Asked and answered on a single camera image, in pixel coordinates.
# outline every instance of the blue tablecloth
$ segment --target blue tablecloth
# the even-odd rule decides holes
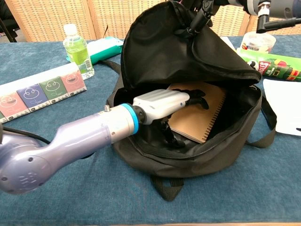
[[[241,37],[231,37],[235,47]],[[301,57],[301,36],[277,36],[273,53]],[[0,44],[0,84],[66,64],[60,42]],[[120,62],[120,56],[112,58]],[[95,65],[87,91],[6,123],[49,140],[65,123],[103,109],[118,75]],[[299,104],[299,97],[292,97]],[[250,140],[268,132],[262,115]],[[123,162],[111,146],[61,169],[25,195],[0,192],[0,225],[112,225],[181,222],[300,222],[301,139],[277,134],[267,149],[245,146],[229,168],[185,180],[164,201],[149,175]]]

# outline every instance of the spiral notebook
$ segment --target spiral notebook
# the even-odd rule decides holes
[[[188,82],[171,84],[168,89],[200,89],[206,93],[204,99],[209,109],[201,105],[190,105],[172,114],[170,128],[182,136],[198,143],[206,142],[226,98],[226,92],[218,86],[205,82]]]

